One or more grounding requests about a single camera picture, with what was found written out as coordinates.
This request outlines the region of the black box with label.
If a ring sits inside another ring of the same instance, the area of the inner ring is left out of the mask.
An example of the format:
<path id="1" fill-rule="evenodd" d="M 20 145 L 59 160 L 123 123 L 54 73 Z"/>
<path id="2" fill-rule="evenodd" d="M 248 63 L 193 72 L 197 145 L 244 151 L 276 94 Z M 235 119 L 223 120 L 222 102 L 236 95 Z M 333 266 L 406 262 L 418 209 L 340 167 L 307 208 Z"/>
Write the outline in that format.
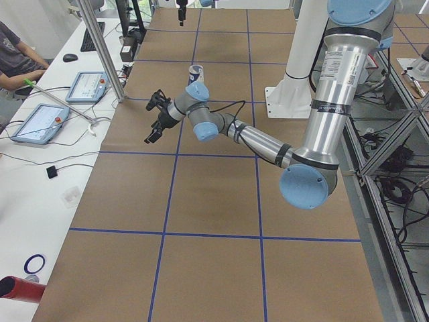
<path id="1" fill-rule="evenodd" d="M 137 53 L 138 43 L 133 37 L 124 37 L 120 57 L 123 62 L 133 62 Z"/>

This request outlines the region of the far teach pendant tablet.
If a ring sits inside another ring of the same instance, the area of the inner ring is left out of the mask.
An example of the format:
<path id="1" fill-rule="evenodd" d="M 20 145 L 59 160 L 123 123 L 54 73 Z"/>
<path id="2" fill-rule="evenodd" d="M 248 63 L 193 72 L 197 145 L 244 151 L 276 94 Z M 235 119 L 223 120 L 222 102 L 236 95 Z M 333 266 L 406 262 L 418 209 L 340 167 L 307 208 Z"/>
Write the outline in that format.
<path id="1" fill-rule="evenodd" d="M 105 94 L 109 79 L 105 72 L 79 72 L 66 96 L 66 102 L 96 103 Z"/>

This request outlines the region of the teach pendant tablet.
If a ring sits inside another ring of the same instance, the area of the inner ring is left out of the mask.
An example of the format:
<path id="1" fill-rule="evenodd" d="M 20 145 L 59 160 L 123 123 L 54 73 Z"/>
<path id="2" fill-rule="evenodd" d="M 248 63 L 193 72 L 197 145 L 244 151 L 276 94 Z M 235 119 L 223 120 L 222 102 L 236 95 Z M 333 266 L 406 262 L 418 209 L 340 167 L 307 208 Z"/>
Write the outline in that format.
<path id="1" fill-rule="evenodd" d="M 66 96 L 66 102 L 96 103 L 105 94 L 109 79 L 105 72 L 79 72 Z"/>
<path id="2" fill-rule="evenodd" d="M 47 144 L 58 133 L 69 114 L 69 107 L 39 104 L 10 138 L 19 143 Z"/>

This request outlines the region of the small black square puck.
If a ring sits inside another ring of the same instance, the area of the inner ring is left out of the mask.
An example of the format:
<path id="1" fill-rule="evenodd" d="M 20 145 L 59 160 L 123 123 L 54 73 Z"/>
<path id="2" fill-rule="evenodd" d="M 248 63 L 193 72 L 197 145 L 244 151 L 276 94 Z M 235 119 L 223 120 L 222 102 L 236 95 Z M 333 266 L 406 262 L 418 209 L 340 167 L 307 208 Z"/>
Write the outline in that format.
<path id="1" fill-rule="evenodd" d="M 46 173 L 47 173 L 48 178 L 52 179 L 52 178 L 57 177 L 58 170 L 54 165 L 52 165 L 52 166 L 47 167 Z"/>

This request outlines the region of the black computer mouse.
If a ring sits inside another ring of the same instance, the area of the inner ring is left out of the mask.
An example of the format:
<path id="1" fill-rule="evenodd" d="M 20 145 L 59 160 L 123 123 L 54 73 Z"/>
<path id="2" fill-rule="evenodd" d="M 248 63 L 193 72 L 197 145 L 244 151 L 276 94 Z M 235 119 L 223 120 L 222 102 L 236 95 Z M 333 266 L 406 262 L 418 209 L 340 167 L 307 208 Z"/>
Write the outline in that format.
<path id="1" fill-rule="evenodd" d="M 65 54 L 62 57 L 63 62 L 74 62 L 78 60 L 78 56 L 76 54 Z"/>

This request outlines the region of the near teach pendant tablet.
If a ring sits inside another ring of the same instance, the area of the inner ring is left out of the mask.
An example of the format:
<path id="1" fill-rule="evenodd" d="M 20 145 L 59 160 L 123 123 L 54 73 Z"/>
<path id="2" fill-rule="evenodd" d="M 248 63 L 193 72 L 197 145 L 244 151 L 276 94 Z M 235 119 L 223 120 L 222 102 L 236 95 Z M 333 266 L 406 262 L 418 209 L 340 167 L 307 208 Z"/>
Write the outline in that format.
<path id="1" fill-rule="evenodd" d="M 69 114 L 69 107 L 39 104 L 10 138 L 19 143 L 47 144 L 58 133 Z"/>

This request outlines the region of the metal reacher grabber stick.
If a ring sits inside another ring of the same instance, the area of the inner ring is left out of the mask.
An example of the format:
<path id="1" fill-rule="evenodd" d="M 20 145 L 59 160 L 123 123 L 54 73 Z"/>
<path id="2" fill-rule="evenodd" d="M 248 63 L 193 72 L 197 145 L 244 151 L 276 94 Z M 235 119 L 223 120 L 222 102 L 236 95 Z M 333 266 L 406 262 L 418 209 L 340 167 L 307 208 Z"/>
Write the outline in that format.
<path id="1" fill-rule="evenodd" d="M 93 131 L 92 126 L 94 126 L 95 124 L 97 124 L 98 122 L 101 122 L 101 121 L 111 121 L 111 118 L 109 118 L 109 117 L 96 117 L 96 118 L 92 118 L 92 117 L 84 114 L 83 112 L 75 109 L 72 105 L 68 104 L 67 102 L 65 102 L 65 101 L 59 99 L 58 97 L 56 97 L 55 95 L 51 94 L 47 90 L 45 90 L 45 89 L 37 86 L 37 84 L 34 81 L 32 81 L 32 80 L 30 80 L 28 78 L 25 78 L 23 82 L 26 85 L 28 85 L 29 87 L 31 87 L 33 89 L 36 89 L 37 91 L 41 92 L 44 96 L 46 96 L 47 98 L 49 98 L 51 101 L 57 103 L 59 106 L 67 107 L 67 108 L 69 108 L 69 110 L 71 110 L 72 112 L 74 112 L 78 116 L 83 117 L 84 119 L 86 119 L 89 122 L 88 132 L 91 135 L 93 135 L 93 136 L 96 136 L 96 133 Z"/>

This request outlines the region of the seated person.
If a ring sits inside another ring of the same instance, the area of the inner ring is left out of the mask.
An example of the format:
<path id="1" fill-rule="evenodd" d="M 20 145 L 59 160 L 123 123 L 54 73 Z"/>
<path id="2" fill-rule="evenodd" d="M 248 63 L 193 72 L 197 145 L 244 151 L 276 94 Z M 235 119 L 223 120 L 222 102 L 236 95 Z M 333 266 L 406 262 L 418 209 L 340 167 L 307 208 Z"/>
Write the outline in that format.
<path id="1" fill-rule="evenodd" d="M 1 98 L 24 98 L 32 91 L 25 79 L 38 81 L 50 63 L 1 22 Z"/>

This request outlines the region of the red cylinder tube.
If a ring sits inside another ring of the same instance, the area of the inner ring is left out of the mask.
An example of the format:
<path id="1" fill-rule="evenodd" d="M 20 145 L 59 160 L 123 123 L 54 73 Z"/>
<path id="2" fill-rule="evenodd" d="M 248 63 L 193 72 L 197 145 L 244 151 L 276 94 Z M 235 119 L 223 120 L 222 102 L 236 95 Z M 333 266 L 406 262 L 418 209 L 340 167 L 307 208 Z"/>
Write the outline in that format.
<path id="1" fill-rule="evenodd" d="M 15 276 L 1 279 L 1 298 L 27 303 L 39 303 L 46 286 Z"/>

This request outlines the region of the aluminium frame post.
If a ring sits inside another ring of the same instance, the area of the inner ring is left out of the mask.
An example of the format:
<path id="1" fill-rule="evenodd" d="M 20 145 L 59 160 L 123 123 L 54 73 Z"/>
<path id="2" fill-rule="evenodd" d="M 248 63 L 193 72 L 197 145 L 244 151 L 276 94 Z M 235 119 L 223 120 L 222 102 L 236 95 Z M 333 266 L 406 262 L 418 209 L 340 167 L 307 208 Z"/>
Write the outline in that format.
<path id="1" fill-rule="evenodd" d="M 119 81 L 119 77 L 117 76 L 115 65 L 113 64 L 113 60 L 101 33 L 101 29 L 98 25 L 92 5 L 88 0 L 77 0 L 76 2 L 80 9 L 80 13 L 85 22 L 86 28 L 93 42 L 95 43 L 97 54 L 101 60 L 104 71 L 107 73 L 117 101 L 122 103 L 125 98 L 125 92 L 123 90 L 122 84 Z"/>

